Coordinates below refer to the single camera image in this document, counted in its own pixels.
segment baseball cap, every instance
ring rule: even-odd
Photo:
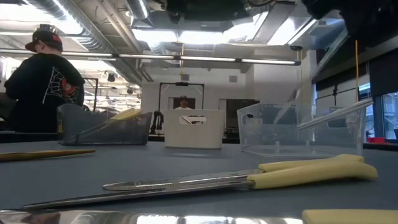
[[[31,52],[36,52],[35,45],[38,43],[39,40],[41,40],[45,44],[49,44],[49,47],[54,46],[56,49],[62,51],[62,40],[60,36],[48,30],[35,31],[32,35],[32,42],[25,45],[25,48],[27,50],[30,50]]]
[[[187,96],[184,96],[184,95],[182,95],[182,96],[180,96],[180,101],[182,101],[182,100],[188,100],[188,97],[187,97]]]

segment clear plastic bin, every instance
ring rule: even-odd
[[[366,108],[303,128],[304,123],[338,109],[341,108],[283,104],[256,104],[240,109],[241,148],[245,152],[269,157],[361,155]]]
[[[145,145],[151,118],[152,113],[146,113],[133,119],[110,121],[106,113],[92,113],[65,104],[58,107],[58,135],[64,145]]]

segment black hoodie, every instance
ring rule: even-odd
[[[80,106],[84,101],[84,79],[65,58],[35,54],[24,60],[4,84],[7,96],[18,100],[9,120],[23,133],[56,133],[57,107]]]

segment gray table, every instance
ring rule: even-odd
[[[49,149],[71,148],[56,142],[0,144],[0,152]],[[149,142],[146,146],[97,146],[95,149],[95,155],[0,164],[0,209],[103,194],[106,191],[101,186],[112,182],[253,169],[262,162],[277,161],[243,153],[239,145],[232,144],[223,145],[220,151],[165,149],[162,142]],[[398,152],[365,150],[364,156],[368,164],[378,169],[377,181],[334,181],[272,190],[202,192],[75,209],[295,218],[299,218],[305,209],[398,209]]]

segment person in background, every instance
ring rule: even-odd
[[[180,96],[180,106],[176,110],[192,110],[188,107],[188,97]]]
[[[61,56],[61,38],[50,30],[36,30],[25,48],[37,54],[24,60],[4,84],[7,96],[17,100],[9,122],[22,133],[56,133],[57,107],[83,106],[85,81]]]

